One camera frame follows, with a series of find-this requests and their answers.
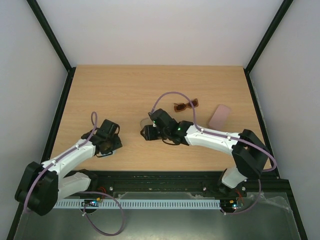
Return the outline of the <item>brown rectangular sunglasses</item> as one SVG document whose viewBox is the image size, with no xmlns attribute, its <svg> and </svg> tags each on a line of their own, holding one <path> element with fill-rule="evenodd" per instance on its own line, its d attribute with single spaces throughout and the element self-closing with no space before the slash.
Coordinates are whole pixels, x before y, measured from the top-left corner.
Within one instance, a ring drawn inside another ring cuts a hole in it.
<svg viewBox="0 0 320 240">
<path fill-rule="evenodd" d="M 199 101 L 197 98 L 195 98 L 191 100 L 191 102 L 187 102 L 187 103 L 174 103 L 174 111 L 178 113 L 186 109 L 191 109 L 192 107 L 196 108 L 198 106 L 199 106 Z"/>
</svg>

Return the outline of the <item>pink glasses case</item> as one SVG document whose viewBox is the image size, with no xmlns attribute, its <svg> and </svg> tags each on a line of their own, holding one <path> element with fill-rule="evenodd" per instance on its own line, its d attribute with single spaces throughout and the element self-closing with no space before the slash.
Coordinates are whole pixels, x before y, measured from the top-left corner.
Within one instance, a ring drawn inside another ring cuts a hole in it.
<svg viewBox="0 0 320 240">
<path fill-rule="evenodd" d="M 228 106 L 219 104 L 208 122 L 209 128 L 221 131 L 230 113 L 231 109 Z"/>
</svg>

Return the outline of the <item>brown plaid glasses case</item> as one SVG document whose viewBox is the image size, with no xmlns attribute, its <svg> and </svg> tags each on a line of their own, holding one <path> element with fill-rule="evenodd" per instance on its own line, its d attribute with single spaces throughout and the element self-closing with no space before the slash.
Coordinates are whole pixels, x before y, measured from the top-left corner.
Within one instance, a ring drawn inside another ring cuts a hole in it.
<svg viewBox="0 0 320 240">
<path fill-rule="evenodd" d="M 144 119 L 142 119 L 141 121 L 140 121 L 140 127 L 143 129 L 145 126 L 147 126 L 147 125 L 151 125 L 151 126 L 153 126 L 153 121 L 149 118 L 149 117 L 147 117 L 147 118 L 144 118 Z"/>
</svg>

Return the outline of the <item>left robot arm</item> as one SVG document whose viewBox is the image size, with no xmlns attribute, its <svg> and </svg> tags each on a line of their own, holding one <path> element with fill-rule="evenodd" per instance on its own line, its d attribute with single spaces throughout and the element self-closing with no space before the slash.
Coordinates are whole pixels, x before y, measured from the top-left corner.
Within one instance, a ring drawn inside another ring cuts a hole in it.
<svg viewBox="0 0 320 240">
<path fill-rule="evenodd" d="M 78 192 L 95 191 L 98 176 L 86 169 L 70 172 L 96 156 L 108 157 L 122 147 L 120 126 L 105 119 L 100 127 L 85 133 L 72 147 L 42 163 L 27 165 L 14 195 L 24 209 L 40 216 L 49 213 L 56 203 Z"/>
</svg>

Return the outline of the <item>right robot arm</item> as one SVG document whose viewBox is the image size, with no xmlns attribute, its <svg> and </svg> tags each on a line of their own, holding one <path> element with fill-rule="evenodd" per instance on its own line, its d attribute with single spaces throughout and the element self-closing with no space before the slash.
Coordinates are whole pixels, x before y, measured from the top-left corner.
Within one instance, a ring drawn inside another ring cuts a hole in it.
<svg viewBox="0 0 320 240">
<path fill-rule="evenodd" d="M 246 180 L 258 180 L 265 171 L 270 151 L 251 130 L 241 133 L 222 132 L 203 128 L 191 121 L 177 122 L 165 110 L 149 113 L 149 124 L 140 134 L 146 141 L 162 140 L 172 146 L 200 146 L 219 151 L 233 157 L 235 166 L 226 169 L 218 183 L 218 191 L 229 196 L 238 184 Z"/>
</svg>

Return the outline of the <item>metal floor plate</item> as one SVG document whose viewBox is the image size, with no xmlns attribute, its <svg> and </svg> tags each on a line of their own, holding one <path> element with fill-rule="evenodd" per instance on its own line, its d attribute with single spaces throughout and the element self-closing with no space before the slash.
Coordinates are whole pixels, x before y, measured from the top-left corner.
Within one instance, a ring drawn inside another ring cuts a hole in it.
<svg viewBox="0 0 320 240">
<path fill-rule="evenodd" d="M 16 240 L 298 240 L 283 193 L 250 193 L 247 212 L 215 209 L 102 209 L 86 219 L 80 209 L 54 209 L 21 217 Z"/>
</svg>

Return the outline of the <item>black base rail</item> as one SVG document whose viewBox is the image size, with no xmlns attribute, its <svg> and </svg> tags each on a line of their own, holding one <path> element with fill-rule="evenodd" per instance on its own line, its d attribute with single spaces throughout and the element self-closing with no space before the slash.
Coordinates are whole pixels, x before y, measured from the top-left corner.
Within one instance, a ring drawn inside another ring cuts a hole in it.
<svg viewBox="0 0 320 240">
<path fill-rule="evenodd" d="M 231 198 L 240 192 L 257 193 L 258 180 L 249 179 L 228 190 L 222 184 L 222 171 L 98 171 L 91 170 L 97 176 L 97 187 L 103 187 L 108 193 L 125 192 L 186 192 L 201 194 L 204 197 Z"/>
</svg>

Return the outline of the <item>left black frame post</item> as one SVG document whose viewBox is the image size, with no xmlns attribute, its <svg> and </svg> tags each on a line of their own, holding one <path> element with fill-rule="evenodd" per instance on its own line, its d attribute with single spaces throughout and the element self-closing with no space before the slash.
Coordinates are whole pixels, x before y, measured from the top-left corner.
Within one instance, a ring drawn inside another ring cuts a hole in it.
<svg viewBox="0 0 320 240">
<path fill-rule="evenodd" d="M 56 52 L 59 60 L 61 61 L 62 65 L 64 66 L 65 70 L 68 73 L 73 73 L 74 68 L 71 66 L 66 54 L 64 53 L 54 31 L 52 30 L 44 12 L 42 11 L 39 3 L 37 0 L 26 0 L 30 9 L 32 10 L 34 16 L 36 17 L 38 23 L 40 24 L 42 30 L 44 31 L 45 35 L 47 36 L 50 44 L 52 45 L 54 51 Z"/>
</svg>

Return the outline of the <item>black frame post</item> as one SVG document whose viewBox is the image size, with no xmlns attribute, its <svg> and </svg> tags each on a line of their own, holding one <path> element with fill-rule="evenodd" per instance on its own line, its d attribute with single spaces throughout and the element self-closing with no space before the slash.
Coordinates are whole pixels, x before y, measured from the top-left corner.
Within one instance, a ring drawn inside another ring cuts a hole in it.
<svg viewBox="0 0 320 240">
<path fill-rule="evenodd" d="M 65 70 L 68 73 L 73 73 L 74 68 L 71 66 L 66 54 L 64 53 L 54 31 L 52 30 L 44 12 L 42 11 L 39 3 L 37 0 L 26 0 L 30 9 L 32 10 L 34 16 L 36 17 L 38 23 L 40 24 L 42 30 L 44 31 L 45 35 L 47 36 L 50 44 L 52 45 L 54 51 L 56 52 L 59 60 L 61 61 L 62 65 L 64 66 Z"/>
<path fill-rule="evenodd" d="M 278 8 L 272 21 L 270 22 L 267 30 L 265 31 L 261 41 L 259 42 L 257 48 L 255 49 L 251 59 L 249 60 L 246 68 L 244 69 L 246 76 L 252 72 L 252 70 L 255 67 L 256 63 L 258 62 L 260 56 L 262 55 L 263 51 L 265 50 L 266 46 L 268 45 L 268 43 L 271 40 L 274 33 L 276 32 L 278 26 L 282 22 L 284 16 L 286 15 L 287 11 L 289 10 L 289 8 L 293 2 L 294 2 L 294 0 L 283 0 L 282 1 L 280 7 Z"/>
</svg>

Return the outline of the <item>right black frame post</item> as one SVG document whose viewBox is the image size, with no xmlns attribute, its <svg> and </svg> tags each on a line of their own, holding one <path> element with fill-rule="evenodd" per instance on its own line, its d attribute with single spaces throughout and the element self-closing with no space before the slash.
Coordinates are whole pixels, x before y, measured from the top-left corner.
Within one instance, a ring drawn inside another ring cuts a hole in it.
<svg viewBox="0 0 320 240">
<path fill-rule="evenodd" d="M 268 43 L 271 40 L 274 33 L 276 32 L 278 26 L 282 22 L 284 16 L 286 15 L 287 11 L 289 10 L 289 8 L 293 2 L 294 2 L 294 0 L 283 0 L 282 1 L 280 7 L 278 8 L 272 21 L 270 22 L 267 30 L 265 31 L 261 41 L 259 42 L 257 48 L 255 49 L 251 59 L 249 60 L 246 68 L 244 69 L 246 76 L 252 72 L 252 70 L 255 67 L 256 63 L 258 62 L 260 56 L 262 55 L 263 51 L 265 50 L 266 46 L 268 45 Z"/>
</svg>

